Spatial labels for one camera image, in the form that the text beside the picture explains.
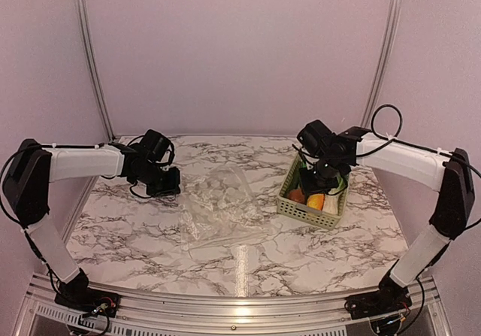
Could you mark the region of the green white bok choy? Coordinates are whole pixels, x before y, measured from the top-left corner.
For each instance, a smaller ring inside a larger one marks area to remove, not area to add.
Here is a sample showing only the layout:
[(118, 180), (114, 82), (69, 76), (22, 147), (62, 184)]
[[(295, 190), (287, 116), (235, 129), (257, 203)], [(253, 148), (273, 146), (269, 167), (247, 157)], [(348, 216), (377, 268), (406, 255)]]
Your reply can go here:
[(324, 205), (322, 207), (323, 212), (336, 216), (339, 214), (339, 198), (347, 187), (346, 178), (342, 175), (337, 175), (337, 181), (337, 187), (329, 190), (325, 194)]

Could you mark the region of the yellow orange mango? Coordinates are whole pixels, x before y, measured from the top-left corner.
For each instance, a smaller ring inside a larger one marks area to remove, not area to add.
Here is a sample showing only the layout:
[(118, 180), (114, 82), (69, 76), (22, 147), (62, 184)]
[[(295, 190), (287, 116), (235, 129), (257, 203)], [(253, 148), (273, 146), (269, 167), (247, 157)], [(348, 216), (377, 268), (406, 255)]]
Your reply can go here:
[(306, 205), (315, 210), (322, 210), (324, 201), (325, 201), (324, 194), (313, 194), (308, 197)]

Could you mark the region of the clear zip top bag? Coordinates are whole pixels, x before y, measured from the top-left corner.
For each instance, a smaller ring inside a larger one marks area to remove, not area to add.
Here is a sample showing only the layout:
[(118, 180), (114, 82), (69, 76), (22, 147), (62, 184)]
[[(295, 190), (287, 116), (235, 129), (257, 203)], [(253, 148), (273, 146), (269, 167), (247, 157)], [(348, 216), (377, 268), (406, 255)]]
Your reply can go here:
[(178, 201), (181, 247), (185, 251), (231, 246), (277, 233), (237, 166), (184, 175), (182, 186)]

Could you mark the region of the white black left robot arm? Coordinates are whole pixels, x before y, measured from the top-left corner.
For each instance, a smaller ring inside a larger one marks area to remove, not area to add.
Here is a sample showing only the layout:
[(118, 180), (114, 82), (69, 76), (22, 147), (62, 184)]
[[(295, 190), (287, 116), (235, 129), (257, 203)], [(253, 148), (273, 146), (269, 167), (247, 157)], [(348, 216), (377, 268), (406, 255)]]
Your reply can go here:
[(136, 143), (58, 145), (25, 139), (1, 170), (1, 208), (18, 224), (34, 254), (47, 267), (55, 301), (66, 307), (111, 311), (118, 296), (89, 285), (86, 272), (69, 253), (50, 218), (50, 190), (56, 183), (83, 178), (122, 178), (142, 185), (145, 198), (180, 193), (174, 146), (148, 132)]

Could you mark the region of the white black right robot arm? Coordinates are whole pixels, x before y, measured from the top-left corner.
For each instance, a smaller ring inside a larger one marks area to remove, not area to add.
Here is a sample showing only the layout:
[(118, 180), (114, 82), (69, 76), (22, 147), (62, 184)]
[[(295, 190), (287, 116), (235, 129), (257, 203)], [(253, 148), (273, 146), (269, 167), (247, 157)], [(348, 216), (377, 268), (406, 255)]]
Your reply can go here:
[(297, 135), (300, 154), (315, 159), (303, 172), (309, 186), (305, 194), (333, 189), (338, 177), (354, 166), (366, 166), (407, 178), (437, 193), (437, 203), (426, 228), (395, 262), (377, 290), (351, 295), (346, 308), (353, 318), (373, 316), (410, 305), (408, 286), (433, 266), (449, 244), (470, 229), (468, 220), (475, 201), (473, 175), (467, 152), (429, 149), (382, 136), (373, 129), (353, 126), (334, 133), (320, 120), (308, 123)]

